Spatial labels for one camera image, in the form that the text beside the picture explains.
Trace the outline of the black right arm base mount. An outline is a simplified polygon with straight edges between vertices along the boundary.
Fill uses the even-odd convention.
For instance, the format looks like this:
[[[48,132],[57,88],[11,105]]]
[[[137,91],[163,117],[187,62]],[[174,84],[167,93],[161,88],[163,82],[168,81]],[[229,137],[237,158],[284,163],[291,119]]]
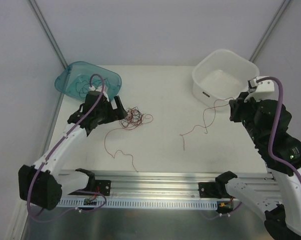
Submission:
[[[198,192],[200,198],[216,198],[216,199],[223,199],[228,198],[230,199],[232,196],[229,195],[226,191],[226,184],[234,178],[238,176],[231,172],[227,171],[215,178],[214,182],[199,182],[198,183]]]

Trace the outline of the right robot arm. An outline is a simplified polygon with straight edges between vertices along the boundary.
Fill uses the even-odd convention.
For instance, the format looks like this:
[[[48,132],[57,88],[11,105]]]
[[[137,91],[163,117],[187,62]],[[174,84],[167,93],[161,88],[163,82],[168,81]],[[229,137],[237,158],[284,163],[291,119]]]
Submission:
[[[275,240],[301,240],[301,142],[288,134],[292,115],[282,99],[256,101],[242,92],[230,100],[230,120],[242,123],[274,176],[282,202],[263,197],[232,172],[215,184],[215,193],[237,198],[263,221]]]

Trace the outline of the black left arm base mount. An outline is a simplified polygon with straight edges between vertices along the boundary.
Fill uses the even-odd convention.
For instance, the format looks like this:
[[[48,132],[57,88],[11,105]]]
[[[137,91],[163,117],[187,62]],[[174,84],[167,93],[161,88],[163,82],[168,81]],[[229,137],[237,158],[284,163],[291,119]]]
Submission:
[[[77,173],[85,174],[88,177],[88,183],[85,188],[79,189],[80,191],[86,192],[98,192],[104,196],[109,196],[111,191],[111,181],[110,180],[98,180],[94,172],[86,170],[83,168],[77,168],[75,170]],[[69,195],[79,194],[79,190],[69,193]]]

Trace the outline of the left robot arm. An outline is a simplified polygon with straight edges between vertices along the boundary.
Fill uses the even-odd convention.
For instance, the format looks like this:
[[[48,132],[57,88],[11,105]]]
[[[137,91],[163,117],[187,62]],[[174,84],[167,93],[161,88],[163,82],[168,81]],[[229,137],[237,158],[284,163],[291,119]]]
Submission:
[[[77,168],[65,176],[61,176],[60,171],[72,150],[94,129],[128,115],[120,97],[116,95],[113,99],[115,108],[104,92],[90,91],[79,109],[69,116],[59,141],[32,165],[24,164],[19,169],[19,196],[28,206],[53,210],[64,196],[76,192],[90,195],[96,190],[92,171]]]

